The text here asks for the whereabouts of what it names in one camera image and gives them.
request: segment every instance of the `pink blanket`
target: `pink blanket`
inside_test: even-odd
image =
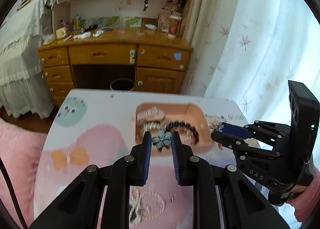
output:
[[[46,134],[26,131],[0,118],[0,156],[28,226],[34,220],[33,196],[36,173],[46,138]],[[16,223],[22,227],[2,173],[0,173],[0,199]]]

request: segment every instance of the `flower ornament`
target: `flower ornament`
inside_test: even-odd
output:
[[[158,137],[152,138],[152,144],[157,147],[159,152],[162,152],[162,149],[165,147],[167,150],[170,149],[172,133],[167,132],[164,134],[163,130],[158,131]]]
[[[218,132],[222,132],[224,125],[222,122],[219,122],[218,125],[214,125],[213,123],[209,126],[210,129],[216,130]]]

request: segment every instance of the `wooden cabinet door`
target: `wooden cabinet door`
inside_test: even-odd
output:
[[[179,93],[183,77],[183,72],[138,67],[136,91]]]

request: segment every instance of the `white bedspread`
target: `white bedspread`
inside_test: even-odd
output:
[[[48,14],[47,0],[33,0],[17,11],[0,29],[0,52],[25,36],[42,35],[41,17]]]
[[[52,33],[48,0],[33,0],[0,29],[0,107],[15,118],[28,111],[48,117],[54,107],[37,48]]]

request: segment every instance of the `leaf pattern curtain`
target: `leaf pattern curtain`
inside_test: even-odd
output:
[[[249,123],[290,124],[288,80],[303,82],[320,100],[320,26],[304,0],[202,0],[194,25],[181,93],[232,99]],[[291,206],[279,210],[299,228]]]

